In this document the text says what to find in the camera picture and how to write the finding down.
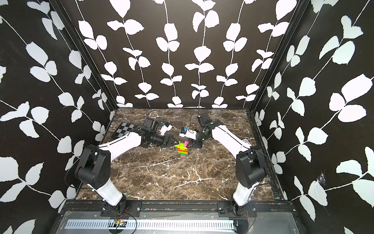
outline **black mounting plate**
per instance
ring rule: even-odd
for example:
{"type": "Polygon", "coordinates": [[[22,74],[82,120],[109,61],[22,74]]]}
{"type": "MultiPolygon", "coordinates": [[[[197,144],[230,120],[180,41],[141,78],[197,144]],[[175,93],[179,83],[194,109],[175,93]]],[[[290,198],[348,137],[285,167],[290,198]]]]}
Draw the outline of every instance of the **black mounting plate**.
{"type": "MultiPolygon", "coordinates": [[[[141,210],[141,201],[135,201],[135,200],[126,200],[126,207],[128,207],[128,210],[122,218],[131,217],[130,215],[134,217],[139,217],[140,210],[141,210]]],[[[118,217],[118,212],[114,211],[113,208],[111,208],[107,203],[104,203],[103,210],[100,214],[101,217],[118,217]]]]}

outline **black and white leaf wallpaper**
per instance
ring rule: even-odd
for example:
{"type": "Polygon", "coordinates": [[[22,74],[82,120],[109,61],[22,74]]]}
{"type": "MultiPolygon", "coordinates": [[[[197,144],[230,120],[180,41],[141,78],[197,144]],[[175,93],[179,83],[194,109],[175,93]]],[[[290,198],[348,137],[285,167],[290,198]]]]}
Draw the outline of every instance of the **black and white leaf wallpaper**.
{"type": "Polygon", "coordinates": [[[116,107],[49,2],[0,0],[0,32],[0,233],[46,233],[116,107]]]}
{"type": "Polygon", "coordinates": [[[309,233],[372,233],[371,0],[312,0],[255,108],[309,233]]]}
{"type": "Polygon", "coordinates": [[[249,107],[297,0],[61,0],[119,107],[249,107]]]}

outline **checkerboard calibration pattern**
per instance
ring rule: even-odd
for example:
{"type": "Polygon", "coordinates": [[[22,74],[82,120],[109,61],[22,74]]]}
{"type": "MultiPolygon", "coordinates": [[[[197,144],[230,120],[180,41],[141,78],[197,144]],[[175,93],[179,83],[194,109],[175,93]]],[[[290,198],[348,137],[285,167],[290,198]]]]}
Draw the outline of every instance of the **checkerboard calibration pattern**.
{"type": "Polygon", "coordinates": [[[128,134],[130,130],[137,128],[137,127],[138,127],[137,125],[122,122],[121,125],[119,125],[117,130],[112,135],[112,138],[117,139],[117,138],[123,137],[124,135],[128,134]]]}

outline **white leaf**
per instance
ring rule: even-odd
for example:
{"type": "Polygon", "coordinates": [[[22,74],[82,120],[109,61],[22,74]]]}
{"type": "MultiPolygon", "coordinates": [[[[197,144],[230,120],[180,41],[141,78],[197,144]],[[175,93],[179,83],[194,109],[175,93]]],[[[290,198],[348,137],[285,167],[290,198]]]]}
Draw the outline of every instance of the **white leaf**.
{"type": "Polygon", "coordinates": [[[164,32],[168,41],[176,40],[178,38],[178,32],[174,24],[167,23],[164,26],[164,32]]]}
{"type": "Polygon", "coordinates": [[[49,74],[51,74],[53,76],[57,75],[56,63],[54,61],[48,61],[48,63],[46,64],[45,68],[46,68],[46,71],[49,74]]]}
{"type": "Polygon", "coordinates": [[[276,128],[277,127],[277,121],[273,120],[269,126],[269,129],[276,128]]]}
{"type": "Polygon", "coordinates": [[[336,167],[336,173],[349,173],[362,177],[361,164],[356,160],[348,160],[341,162],[336,167]]]}
{"type": "Polygon", "coordinates": [[[292,100],[295,100],[295,92],[291,88],[287,88],[287,97],[291,98],[292,100]]]}
{"type": "Polygon", "coordinates": [[[236,98],[236,99],[238,99],[238,100],[242,100],[242,99],[246,99],[247,97],[246,97],[246,96],[243,96],[243,95],[241,95],[241,96],[236,96],[235,98],[236,98]]]}
{"type": "Polygon", "coordinates": [[[44,52],[42,48],[40,48],[34,42],[27,44],[26,46],[27,53],[38,63],[41,65],[45,65],[48,60],[48,55],[44,52]]]}
{"type": "Polygon", "coordinates": [[[345,104],[346,103],[344,101],[344,98],[340,94],[335,93],[335,92],[332,93],[330,97],[330,103],[328,104],[330,110],[332,111],[341,110],[345,104]]]}
{"type": "Polygon", "coordinates": [[[301,144],[301,145],[299,145],[299,146],[297,147],[297,149],[299,150],[299,153],[300,153],[304,158],[306,158],[306,159],[308,160],[308,162],[311,161],[311,159],[312,159],[312,155],[311,155],[311,152],[310,152],[308,146],[301,144]]]}
{"type": "Polygon", "coordinates": [[[96,44],[100,47],[100,49],[105,50],[108,46],[107,38],[103,35],[98,35],[96,37],[96,44]]]}
{"type": "Polygon", "coordinates": [[[64,29],[65,26],[62,23],[62,21],[61,21],[60,17],[58,16],[58,14],[55,11],[51,11],[50,15],[52,17],[53,24],[56,26],[56,28],[58,30],[64,29]]]}
{"type": "Polygon", "coordinates": [[[200,73],[205,73],[205,72],[208,72],[208,71],[211,71],[211,70],[214,70],[214,67],[210,63],[202,63],[199,66],[199,72],[200,73]]]}
{"type": "Polygon", "coordinates": [[[234,49],[235,43],[233,41],[227,40],[223,42],[223,47],[227,52],[232,51],[234,49]]]}
{"type": "Polygon", "coordinates": [[[114,79],[114,82],[116,85],[121,85],[123,83],[127,83],[127,80],[125,80],[124,78],[121,78],[121,77],[116,77],[114,79]]]}
{"type": "Polygon", "coordinates": [[[123,18],[130,9],[130,0],[109,0],[118,15],[123,18]]]}
{"type": "Polygon", "coordinates": [[[200,92],[197,90],[192,91],[192,98],[195,99],[200,92]]]}
{"type": "Polygon", "coordinates": [[[298,55],[294,55],[291,59],[291,67],[294,67],[300,63],[300,57],[298,55]]]}
{"type": "Polygon", "coordinates": [[[174,102],[175,105],[182,103],[182,100],[178,96],[172,97],[171,100],[174,102]]]}
{"type": "Polygon", "coordinates": [[[277,152],[277,162],[285,162],[286,161],[286,155],[284,154],[283,151],[277,152]]]}
{"type": "Polygon", "coordinates": [[[294,112],[298,113],[301,116],[304,116],[305,107],[303,101],[297,99],[291,104],[291,108],[294,112]]]}
{"type": "Polygon", "coordinates": [[[217,82],[226,82],[226,77],[224,76],[216,76],[215,78],[217,80],[217,82]]]}
{"type": "Polygon", "coordinates": [[[83,81],[83,77],[84,77],[83,73],[79,73],[77,77],[75,78],[74,83],[81,85],[83,81]]]}
{"type": "Polygon", "coordinates": [[[352,181],[354,191],[363,199],[369,203],[371,207],[374,207],[374,181],[372,180],[355,180],[352,181]]]}
{"type": "Polygon", "coordinates": [[[86,38],[83,40],[91,49],[97,49],[97,43],[93,39],[86,38]]]}
{"type": "Polygon", "coordinates": [[[256,59],[253,64],[252,64],[252,72],[254,72],[256,70],[256,68],[262,64],[262,60],[261,59],[256,59]]]}
{"type": "Polygon", "coordinates": [[[282,129],[281,128],[276,128],[276,130],[274,131],[274,135],[275,137],[280,140],[281,137],[282,137],[282,129]]]}
{"type": "Polygon", "coordinates": [[[288,13],[290,13],[296,6],[296,0],[279,0],[275,5],[275,14],[277,20],[282,19],[288,13]]]}
{"type": "Polygon", "coordinates": [[[369,147],[365,147],[365,154],[368,160],[368,173],[374,174],[374,152],[369,147]]]}
{"type": "Polygon", "coordinates": [[[273,167],[274,167],[275,173],[283,174],[282,167],[279,164],[274,164],[273,167]]]}
{"type": "Polygon", "coordinates": [[[319,53],[319,59],[321,59],[327,52],[329,52],[332,49],[337,48],[338,46],[339,46],[339,39],[337,36],[333,36],[323,46],[321,52],[319,53]]]}
{"type": "Polygon", "coordinates": [[[226,76],[229,77],[231,76],[232,74],[234,74],[238,69],[238,65],[237,63],[233,63],[233,64],[230,64],[226,67],[225,71],[226,71],[226,76]]]}
{"type": "Polygon", "coordinates": [[[253,93],[254,91],[258,90],[259,86],[256,84],[250,84],[245,87],[245,91],[247,92],[248,95],[253,93]]]}
{"type": "Polygon", "coordinates": [[[300,84],[299,97],[312,96],[316,92],[316,82],[309,77],[304,77],[300,84]]]}
{"type": "Polygon", "coordinates": [[[300,144],[303,144],[305,136],[304,136],[304,133],[303,133],[303,130],[301,129],[301,127],[297,128],[295,135],[299,139],[300,144]]]}
{"type": "Polygon", "coordinates": [[[31,115],[38,124],[43,124],[47,121],[49,110],[44,107],[37,106],[31,109],[31,115]]]}
{"type": "Polygon", "coordinates": [[[312,201],[307,196],[301,196],[300,203],[303,206],[303,208],[307,211],[310,218],[314,221],[316,219],[316,210],[314,208],[312,201]]]}
{"type": "Polygon", "coordinates": [[[0,182],[18,178],[18,163],[12,157],[0,157],[0,182]]]}
{"type": "Polygon", "coordinates": [[[135,71],[135,65],[137,64],[137,60],[133,57],[129,57],[129,66],[132,70],[135,71]]]}
{"type": "Polygon", "coordinates": [[[263,51],[262,49],[258,49],[258,50],[256,50],[256,52],[257,52],[259,55],[261,55],[262,58],[268,58],[268,57],[270,57],[270,56],[272,56],[272,55],[274,54],[274,53],[271,52],[271,51],[265,52],[265,51],[263,51]]]}
{"type": "Polygon", "coordinates": [[[279,37],[280,35],[283,35],[287,30],[288,24],[289,24],[288,22],[281,22],[281,23],[275,25],[274,29],[273,29],[273,32],[272,32],[272,36],[273,37],[279,37]]]}
{"type": "Polygon", "coordinates": [[[104,80],[110,80],[110,81],[114,81],[114,78],[109,76],[109,75],[105,75],[105,74],[100,74],[101,77],[104,79],[104,80]]]}
{"type": "Polygon", "coordinates": [[[300,190],[300,193],[303,195],[303,186],[301,185],[300,180],[296,176],[294,177],[294,185],[300,190]]]}
{"type": "Polygon", "coordinates": [[[180,43],[178,41],[172,41],[168,43],[168,47],[171,52],[175,52],[178,49],[179,45],[180,43]]]}
{"type": "Polygon", "coordinates": [[[262,64],[261,69],[268,69],[272,61],[272,58],[267,58],[265,62],[262,64]]]}
{"type": "Polygon", "coordinates": [[[303,36],[299,42],[299,45],[297,46],[296,53],[298,55],[303,55],[306,48],[308,47],[310,37],[307,35],[303,36]]]}
{"type": "Polygon", "coordinates": [[[274,78],[274,89],[276,89],[281,84],[281,82],[282,82],[282,76],[280,72],[278,72],[274,78]]]}
{"type": "Polygon", "coordinates": [[[41,12],[43,12],[46,15],[48,14],[48,12],[50,10],[49,2],[46,2],[46,1],[42,1],[40,4],[38,4],[34,1],[28,1],[27,5],[32,9],[40,10],[41,12]]]}
{"type": "Polygon", "coordinates": [[[344,234],[354,234],[354,233],[348,228],[344,227],[344,234]]]}
{"type": "Polygon", "coordinates": [[[69,54],[69,61],[71,64],[76,66],[79,69],[82,69],[82,58],[78,51],[72,50],[69,54]]]}
{"type": "Polygon", "coordinates": [[[313,12],[318,13],[324,4],[324,0],[311,0],[310,3],[313,6],[313,12]]]}
{"type": "Polygon", "coordinates": [[[61,138],[60,142],[57,146],[57,152],[60,154],[66,154],[71,152],[71,138],[70,136],[66,136],[61,138]]]}
{"type": "Polygon", "coordinates": [[[74,106],[74,100],[70,93],[64,92],[58,96],[60,103],[64,106],[74,106]]]}
{"type": "Polygon", "coordinates": [[[253,101],[256,97],[256,94],[248,95],[248,97],[245,99],[245,101],[253,101]]]}
{"type": "Polygon", "coordinates": [[[17,110],[9,111],[5,115],[1,116],[0,121],[8,121],[10,119],[14,119],[18,117],[26,117],[29,109],[30,109],[30,105],[27,101],[19,105],[17,110]]]}
{"type": "Polygon", "coordinates": [[[359,26],[352,27],[352,21],[348,16],[343,16],[340,22],[343,26],[343,38],[354,39],[364,34],[359,26]]]}
{"type": "Polygon", "coordinates": [[[307,140],[316,145],[322,145],[326,142],[327,137],[328,135],[322,129],[314,127],[310,130],[307,140]]]}
{"type": "Polygon", "coordinates": [[[287,52],[287,57],[286,57],[286,61],[287,62],[290,62],[292,57],[295,55],[295,47],[294,45],[291,45],[289,48],[288,48],[288,52],[287,52]]]}
{"type": "Polygon", "coordinates": [[[138,84],[138,87],[141,91],[147,93],[152,88],[152,85],[148,84],[147,82],[142,82],[138,84]]]}
{"type": "Polygon", "coordinates": [[[231,23],[230,27],[227,29],[226,38],[234,42],[237,36],[239,35],[239,32],[240,32],[240,24],[231,23]]]}
{"type": "Polygon", "coordinates": [[[189,63],[189,64],[186,64],[184,65],[188,70],[193,70],[195,68],[199,68],[199,65],[197,65],[196,63],[189,63]]]}
{"type": "Polygon", "coordinates": [[[174,76],[173,79],[171,79],[172,82],[181,82],[182,76],[174,76]]]}
{"type": "Polygon", "coordinates": [[[94,39],[94,33],[90,23],[87,21],[78,21],[80,33],[88,38],[94,39]]]}
{"type": "Polygon", "coordinates": [[[126,47],[123,47],[122,49],[123,49],[124,51],[126,51],[127,53],[132,54],[132,55],[135,56],[135,57],[137,57],[137,56],[141,55],[141,53],[143,53],[143,51],[140,51],[140,50],[138,50],[138,49],[136,49],[136,50],[132,50],[132,49],[130,49],[130,48],[126,48],[126,47]]]}
{"type": "Polygon", "coordinates": [[[173,82],[171,79],[169,78],[163,78],[161,81],[160,81],[161,84],[164,84],[164,85],[167,85],[167,86],[172,86],[173,85],[173,82]]]}
{"type": "Polygon", "coordinates": [[[197,32],[197,29],[201,23],[201,21],[203,21],[204,19],[204,15],[201,14],[200,12],[195,12],[195,14],[193,15],[193,19],[192,19],[192,26],[193,26],[193,29],[195,30],[195,32],[197,32]]]}
{"type": "Polygon", "coordinates": [[[121,104],[125,104],[125,98],[123,96],[117,96],[116,101],[121,104]]]}
{"type": "Polygon", "coordinates": [[[8,191],[6,191],[2,197],[0,197],[0,201],[1,202],[15,201],[19,193],[22,191],[22,189],[26,185],[27,184],[25,182],[16,183],[8,191]]]}
{"type": "Polygon", "coordinates": [[[266,137],[263,136],[262,141],[264,142],[265,148],[267,150],[267,139],[266,139],[266,137]]]}
{"type": "Polygon", "coordinates": [[[337,64],[348,64],[354,52],[355,44],[353,41],[346,42],[335,51],[332,61],[337,64]]]}
{"type": "Polygon", "coordinates": [[[212,28],[220,23],[220,18],[218,17],[217,12],[210,10],[205,17],[205,26],[212,28]]]}
{"type": "Polygon", "coordinates": [[[144,27],[134,19],[128,19],[125,22],[125,30],[129,35],[134,35],[135,33],[142,31],[144,27]]]}
{"type": "Polygon", "coordinates": [[[156,99],[156,98],[159,98],[159,96],[157,94],[154,94],[152,92],[150,92],[149,94],[147,94],[145,96],[148,100],[153,100],[153,99],[156,99]]]}
{"type": "Polygon", "coordinates": [[[200,91],[200,97],[207,97],[209,96],[209,92],[205,89],[200,91]]]}
{"type": "Polygon", "coordinates": [[[104,106],[102,104],[102,100],[101,99],[97,100],[97,104],[99,105],[100,109],[104,110],[104,106]]]}
{"type": "Polygon", "coordinates": [[[33,121],[31,119],[22,121],[19,124],[19,128],[24,132],[28,137],[38,138],[39,135],[35,132],[33,121]]]}
{"type": "Polygon", "coordinates": [[[263,32],[266,32],[267,30],[273,30],[274,25],[272,25],[271,23],[260,24],[259,26],[257,26],[257,28],[261,33],[263,33],[263,32]]]}
{"type": "Polygon", "coordinates": [[[117,66],[114,64],[113,61],[107,62],[104,64],[105,70],[109,72],[111,75],[114,75],[114,73],[117,71],[117,66]]]}
{"type": "Polygon", "coordinates": [[[271,97],[272,96],[272,92],[273,92],[272,88],[270,86],[268,86],[268,87],[266,87],[266,91],[267,91],[267,96],[271,97]]]}
{"type": "Polygon", "coordinates": [[[204,59],[206,59],[207,57],[209,57],[209,55],[211,54],[212,51],[211,51],[211,49],[209,49],[206,46],[199,46],[199,47],[196,47],[193,50],[193,52],[195,54],[196,59],[199,62],[202,62],[202,61],[204,61],[204,59]]]}
{"type": "Polygon", "coordinates": [[[44,164],[43,162],[38,163],[28,170],[28,172],[26,173],[26,177],[25,177],[26,183],[28,185],[34,185],[36,184],[36,182],[38,182],[40,178],[40,171],[43,168],[43,164],[44,164]]]}
{"type": "Polygon", "coordinates": [[[37,66],[34,66],[30,69],[30,73],[38,80],[40,81],[43,81],[43,82],[49,82],[50,81],[50,76],[47,72],[47,70],[45,70],[44,68],[42,67],[37,67],[37,66]]]}
{"type": "Polygon", "coordinates": [[[237,80],[235,80],[235,79],[228,79],[225,82],[225,86],[231,86],[231,85],[235,85],[235,84],[237,84],[237,80]]]}
{"type": "Polygon", "coordinates": [[[139,66],[143,67],[143,68],[151,66],[151,63],[149,62],[149,60],[146,57],[143,57],[143,56],[139,57],[138,62],[139,62],[139,66]]]}
{"type": "Polygon", "coordinates": [[[217,97],[214,100],[214,104],[217,104],[217,105],[221,105],[222,102],[223,102],[223,97],[217,97]]]}
{"type": "Polygon", "coordinates": [[[45,29],[47,30],[47,32],[49,33],[49,35],[50,35],[52,38],[54,38],[55,40],[57,40],[56,34],[55,34],[55,32],[53,31],[52,20],[47,19],[47,18],[42,18],[42,23],[43,23],[45,29]]]}
{"type": "Polygon", "coordinates": [[[174,73],[174,67],[172,65],[168,64],[168,63],[162,63],[161,68],[162,68],[163,72],[168,74],[170,77],[174,73]]]}
{"type": "Polygon", "coordinates": [[[358,77],[348,81],[341,88],[341,93],[343,94],[346,102],[349,102],[366,94],[371,89],[372,85],[373,82],[371,79],[367,78],[364,74],[361,74],[358,77]]]}
{"type": "Polygon", "coordinates": [[[272,96],[274,97],[274,100],[278,100],[278,98],[279,98],[279,94],[278,94],[277,91],[274,91],[274,92],[272,93],[272,96]]]}
{"type": "Polygon", "coordinates": [[[343,107],[338,115],[342,122],[354,122],[366,116],[366,110],[360,105],[348,105],[343,107]]]}
{"type": "Polygon", "coordinates": [[[125,25],[121,22],[119,22],[118,20],[114,20],[114,21],[109,21],[107,22],[107,25],[113,29],[114,31],[117,31],[119,28],[124,28],[125,25]]]}
{"type": "Polygon", "coordinates": [[[52,193],[52,196],[48,199],[49,204],[52,208],[57,208],[65,200],[64,195],[60,190],[56,190],[52,193]]]}

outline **brown marble surface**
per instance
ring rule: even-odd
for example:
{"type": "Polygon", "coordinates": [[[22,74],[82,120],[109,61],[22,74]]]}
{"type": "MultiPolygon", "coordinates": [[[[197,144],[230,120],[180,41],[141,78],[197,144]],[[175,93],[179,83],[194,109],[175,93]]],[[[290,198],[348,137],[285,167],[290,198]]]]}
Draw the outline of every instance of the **brown marble surface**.
{"type": "MultiPolygon", "coordinates": [[[[103,142],[111,136],[122,122],[141,125],[149,109],[119,109],[115,114],[103,142]]],[[[151,118],[167,121],[173,128],[169,131],[178,140],[182,126],[189,126],[193,110],[159,109],[150,113],[151,118]]],[[[219,119],[240,139],[252,145],[255,140],[245,110],[200,110],[208,112],[211,119],[219,119]]],[[[191,129],[199,129],[197,110],[191,119],[191,129]]],[[[235,192],[235,158],[218,141],[207,140],[202,149],[190,149],[181,158],[175,147],[133,148],[111,164],[111,180],[119,191],[129,199],[144,200],[226,200],[235,192]]],[[[100,199],[91,190],[83,189],[77,199],[100,199]]],[[[270,185],[260,185],[252,200],[274,200],[270,185]]]]}

